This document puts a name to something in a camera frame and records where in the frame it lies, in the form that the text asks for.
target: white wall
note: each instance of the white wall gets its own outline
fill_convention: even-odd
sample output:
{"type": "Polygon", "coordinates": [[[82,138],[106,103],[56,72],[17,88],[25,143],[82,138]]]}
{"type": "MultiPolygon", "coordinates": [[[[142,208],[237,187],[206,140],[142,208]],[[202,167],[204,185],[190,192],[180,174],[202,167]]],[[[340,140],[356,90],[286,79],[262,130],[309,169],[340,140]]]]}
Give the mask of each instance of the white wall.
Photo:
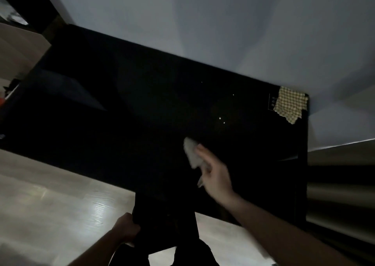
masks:
{"type": "Polygon", "coordinates": [[[69,23],[309,93],[310,149],[375,138],[375,0],[51,1],[69,23]]]}

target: checkered cloth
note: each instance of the checkered cloth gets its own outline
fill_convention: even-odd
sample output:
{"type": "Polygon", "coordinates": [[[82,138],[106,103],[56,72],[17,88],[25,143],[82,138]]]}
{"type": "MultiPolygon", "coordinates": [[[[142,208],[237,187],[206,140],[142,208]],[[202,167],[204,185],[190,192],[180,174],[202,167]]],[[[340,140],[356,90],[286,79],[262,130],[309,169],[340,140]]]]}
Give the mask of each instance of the checkered cloth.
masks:
{"type": "Polygon", "coordinates": [[[302,118],[302,110],[307,110],[308,99],[304,93],[280,87],[279,97],[273,110],[285,117],[289,123],[294,124],[298,118],[302,118]]]}

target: forearm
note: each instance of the forearm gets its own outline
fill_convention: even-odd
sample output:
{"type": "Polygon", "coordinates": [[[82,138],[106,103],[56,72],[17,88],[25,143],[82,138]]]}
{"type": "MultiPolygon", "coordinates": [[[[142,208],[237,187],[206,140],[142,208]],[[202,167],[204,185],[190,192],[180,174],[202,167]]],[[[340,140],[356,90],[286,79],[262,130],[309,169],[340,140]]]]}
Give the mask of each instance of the forearm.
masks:
{"type": "Polygon", "coordinates": [[[234,194],[222,205],[281,266],[340,265],[351,261],[297,227],[234,194]]]}
{"type": "Polygon", "coordinates": [[[119,235],[110,230],[69,266],[108,266],[111,257],[121,243],[119,235]]]}

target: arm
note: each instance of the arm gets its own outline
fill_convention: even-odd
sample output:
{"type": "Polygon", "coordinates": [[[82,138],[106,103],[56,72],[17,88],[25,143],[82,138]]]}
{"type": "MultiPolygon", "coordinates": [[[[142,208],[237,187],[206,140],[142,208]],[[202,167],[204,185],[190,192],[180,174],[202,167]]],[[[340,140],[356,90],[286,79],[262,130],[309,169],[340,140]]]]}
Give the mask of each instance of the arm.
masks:
{"type": "Polygon", "coordinates": [[[132,215],[126,213],[93,246],[69,264],[69,266],[108,266],[112,255],[121,243],[131,242],[140,231],[140,226],[133,223],[132,215]]]}
{"type": "Polygon", "coordinates": [[[207,193],[226,208],[279,265],[355,265],[312,235],[241,198],[232,189],[225,164],[202,145],[198,145],[195,152],[211,167],[202,169],[207,193]]]}

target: hand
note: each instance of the hand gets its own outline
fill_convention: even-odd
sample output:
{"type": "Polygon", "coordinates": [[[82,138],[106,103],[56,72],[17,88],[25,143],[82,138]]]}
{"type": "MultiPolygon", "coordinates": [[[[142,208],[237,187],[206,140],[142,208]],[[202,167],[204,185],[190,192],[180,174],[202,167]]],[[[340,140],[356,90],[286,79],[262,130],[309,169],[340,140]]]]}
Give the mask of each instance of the hand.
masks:
{"type": "Polygon", "coordinates": [[[125,243],[132,242],[140,230],[141,227],[133,222],[131,213],[120,216],[112,228],[112,231],[125,243]]]}
{"type": "Polygon", "coordinates": [[[210,165],[210,168],[201,167],[204,188],[219,204],[225,205],[235,194],[227,166],[201,144],[195,153],[210,165]]]}

